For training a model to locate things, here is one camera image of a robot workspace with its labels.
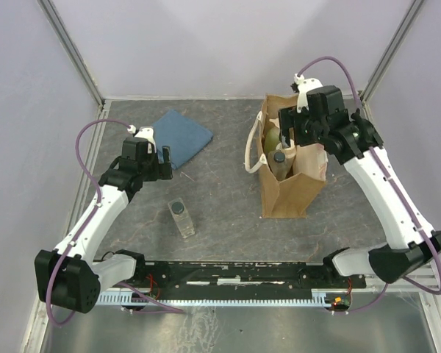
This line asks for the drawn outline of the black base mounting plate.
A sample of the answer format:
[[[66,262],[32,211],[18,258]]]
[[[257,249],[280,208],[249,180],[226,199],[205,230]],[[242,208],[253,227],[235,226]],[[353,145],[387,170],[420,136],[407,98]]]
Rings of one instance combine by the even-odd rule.
[[[160,287],[182,285],[286,285],[300,289],[361,289],[362,274],[340,276],[329,265],[304,262],[146,261],[140,274],[127,280],[144,285],[150,279]]]

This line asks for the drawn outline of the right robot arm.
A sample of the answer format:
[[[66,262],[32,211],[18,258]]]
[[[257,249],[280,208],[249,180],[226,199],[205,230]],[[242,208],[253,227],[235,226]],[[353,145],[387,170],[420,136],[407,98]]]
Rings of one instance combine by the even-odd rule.
[[[369,249],[343,249],[331,255],[321,276],[339,287],[348,276],[376,275],[391,284],[437,259],[441,230],[419,212],[391,166],[374,125],[345,108],[342,92],[317,79],[294,85],[294,107],[281,108],[279,125],[287,146],[320,144],[356,180],[383,227],[386,242]]]

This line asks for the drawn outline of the right aluminium frame post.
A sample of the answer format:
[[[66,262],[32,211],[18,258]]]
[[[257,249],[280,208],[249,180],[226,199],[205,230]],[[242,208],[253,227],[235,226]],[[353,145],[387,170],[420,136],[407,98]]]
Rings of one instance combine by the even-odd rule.
[[[396,56],[406,36],[409,34],[413,24],[416,22],[419,14],[424,8],[426,0],[413,0],[403,18],[400,20],[390,42],[387,44],[383,54],[381,55],[373,73],[371,74],[365,89],[361,92],[360,98],[362,103],[368,102],[379,86],[380,81],[384,77],[393,58]]]

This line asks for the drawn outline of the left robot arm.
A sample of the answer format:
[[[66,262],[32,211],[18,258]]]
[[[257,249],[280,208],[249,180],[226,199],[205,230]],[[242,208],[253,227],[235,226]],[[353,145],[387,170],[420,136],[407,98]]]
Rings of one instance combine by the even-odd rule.
[[[48,307],[88,313],[101,292],[125,281],[132,287],[146,282],[143,254],[119,250],[97,261],[96,252],[115,219],[146,182],[171,179],[171,150],[157,151],[146,138],[129,137],[121,155],[98,181],[92,202],[70,233],[53,250],[35,258],[37,291]]]

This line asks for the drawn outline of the green pump bottle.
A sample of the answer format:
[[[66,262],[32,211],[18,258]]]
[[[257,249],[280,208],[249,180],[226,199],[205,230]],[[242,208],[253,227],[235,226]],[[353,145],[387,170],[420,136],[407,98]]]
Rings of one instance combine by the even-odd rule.
[[[264,153],[266,155],[276,150],[278,145],[281,145],[279,120],[276,118],[270,120],[270,122],[273,124],[273,126],[268,130],[265,135],[265,142],[263,147]]]

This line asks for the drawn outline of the folded blue cloth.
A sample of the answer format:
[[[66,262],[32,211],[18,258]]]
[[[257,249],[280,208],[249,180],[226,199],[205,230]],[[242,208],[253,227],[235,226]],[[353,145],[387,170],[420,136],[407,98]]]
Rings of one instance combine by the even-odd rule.
[[[162,147],[168,146],[173,170],[196,156],[213,139],[210,130],[175,110],[169,110],[152,127],[159,158],[163,158]]]

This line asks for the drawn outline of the square clear bottle black cap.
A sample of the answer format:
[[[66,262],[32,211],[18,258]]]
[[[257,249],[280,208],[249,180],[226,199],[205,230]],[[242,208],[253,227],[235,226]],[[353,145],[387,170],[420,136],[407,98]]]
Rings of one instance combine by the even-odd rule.
[[[287,178],[292,168],[294,157],[281,150],[271,151],[268,154],[268,165],[275,178],[280,182]]]

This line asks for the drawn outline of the aluminium frame post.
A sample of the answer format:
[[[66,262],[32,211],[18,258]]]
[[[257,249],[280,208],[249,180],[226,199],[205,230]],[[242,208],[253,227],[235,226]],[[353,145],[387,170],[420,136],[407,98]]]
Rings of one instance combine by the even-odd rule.
[[[54,2],[51,0],[37,0],[37,3],[46,16],[48,22],[51,24],[54,33],[56,34],[59,42],[67,53],[79,77],[84,82],[84,85],[92,96],[93,100],[97,103],[99,107],[103,107],[105,99],[98,89],[94,78],[92,78],[92,75],[90,74],[87,65],[85,64],[85,61],[81,56],[76,44],[69,35],[64,21],[61,18]]]
[[[362,103],[368,102],[379,86],[380,81],[384,77],[393,58],[396,56],[406,36],[409,34],[413,24],[416,22],[419,14],[424,8],[426,0],[413,0],[403,18],[400,20],[390,42],[387,44],[383,54],[381,55],[373,73],[371,74],[365,89],[361,92],[360,98]]]

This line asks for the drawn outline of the brown canvas bag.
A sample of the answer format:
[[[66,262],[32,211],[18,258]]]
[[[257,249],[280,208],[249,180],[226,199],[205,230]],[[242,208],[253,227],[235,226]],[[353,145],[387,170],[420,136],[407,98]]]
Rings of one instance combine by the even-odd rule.
[[[268,94],[245,145],[244,166],[250,174],[259,174],[263,218],[304,218],[306,209],[326,185],[328,157],[318,144],[296,146],[292,168],[283,181],[278,181],[264,153],[265,135],[273,126],[270,120],[279,119],[281,108],[295,107],[296,96]]]

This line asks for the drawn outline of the left aluminium frame post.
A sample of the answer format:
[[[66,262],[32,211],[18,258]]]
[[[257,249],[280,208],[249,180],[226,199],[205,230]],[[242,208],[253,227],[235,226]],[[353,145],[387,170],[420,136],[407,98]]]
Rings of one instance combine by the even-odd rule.
[[[92,75],[90,74],[87,65],[85,64],[85,61],[81,56],[76,44],[69,35],[64,21],[61,18],[54,2],[51,0],[37,0],[37,3],[46,16],[48,22],[51,24],[54,33],[56,34],[59,42],[67,53],[79,77],[84,82],[84,85],[92,96],[93,100],[97,103],[99,107],[103,107],[105,99],[98,89],[94,78],[92,78]]]

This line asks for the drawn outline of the cream plastic bottle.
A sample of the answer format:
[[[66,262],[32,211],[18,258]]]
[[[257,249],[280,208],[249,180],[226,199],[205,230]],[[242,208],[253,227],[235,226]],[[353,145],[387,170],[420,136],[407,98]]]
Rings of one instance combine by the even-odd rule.
[[[293,160],[295,158],[295,155],[296,155],[296,147],[295,146],[283,147],[281,144],[278,144],[277,149],[280,150],[284,154],[284,156],[287,160]]]

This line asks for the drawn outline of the tall clear bottle black cap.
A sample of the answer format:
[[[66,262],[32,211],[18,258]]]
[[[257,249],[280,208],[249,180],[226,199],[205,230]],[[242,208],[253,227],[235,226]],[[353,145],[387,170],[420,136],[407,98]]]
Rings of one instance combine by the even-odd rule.
[[[168,203],[168,208],[181,236],[184,239],[193,236],[196,233],[193,221],[183,200],[181,198],[174,199]]]

